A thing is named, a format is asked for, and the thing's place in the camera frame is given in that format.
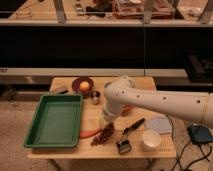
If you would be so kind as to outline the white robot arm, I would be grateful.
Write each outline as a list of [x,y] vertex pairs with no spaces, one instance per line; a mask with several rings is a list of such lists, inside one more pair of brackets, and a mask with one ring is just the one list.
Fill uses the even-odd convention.
[[114,121],[126,105],[132,105],[213,129],[213,93],[141,90],[130,77],[122,76],[105,86],[104,96],[105,123]]

